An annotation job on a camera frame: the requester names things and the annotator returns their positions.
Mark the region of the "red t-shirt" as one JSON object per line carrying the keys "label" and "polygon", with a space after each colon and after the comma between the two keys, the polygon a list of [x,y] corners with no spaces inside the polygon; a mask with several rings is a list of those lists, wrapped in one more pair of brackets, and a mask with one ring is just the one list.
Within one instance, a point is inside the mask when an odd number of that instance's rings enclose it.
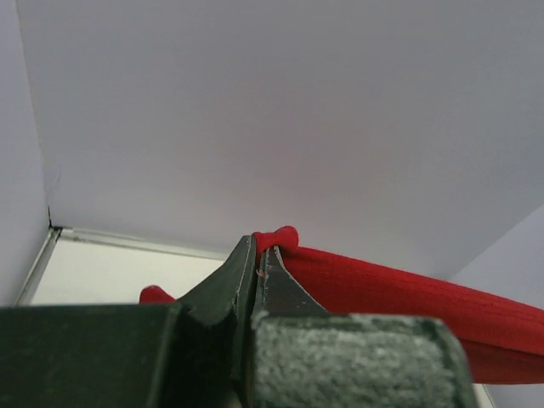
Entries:
{"label": "red t-shirt", "polygon": [[[334,314],[403,315],[442,321],[460,343],[475,383],[540,384],[543,381],[543,312],[487,292],[399,269],[303,247],[291,226],[254,233],[255,295],[249,318],[247,375],[252,379],[252,315],[261,258],[278,247],[284,265]],[[159,286],[144,288],[141,303],[170,303]]]}

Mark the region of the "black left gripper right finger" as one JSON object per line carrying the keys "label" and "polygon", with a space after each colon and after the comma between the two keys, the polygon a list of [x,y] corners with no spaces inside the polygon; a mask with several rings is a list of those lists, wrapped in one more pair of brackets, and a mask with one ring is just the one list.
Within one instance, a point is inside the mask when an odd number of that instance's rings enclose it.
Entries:
{"label": "black left gripper right finger", "polygon": [[436,319],[327,311],[284,265],[261,258],[252,315],[256,407],[471,407],[467,358]]}

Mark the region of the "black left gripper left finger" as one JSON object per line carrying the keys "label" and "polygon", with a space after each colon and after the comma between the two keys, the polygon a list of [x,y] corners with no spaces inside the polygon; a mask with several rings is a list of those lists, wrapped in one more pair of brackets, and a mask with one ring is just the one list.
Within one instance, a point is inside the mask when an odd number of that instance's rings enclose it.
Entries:
{"label": "black left gripper left finger", "polygon": [[170,303],[1,311],[4,407],[248,407],[256,242]]}

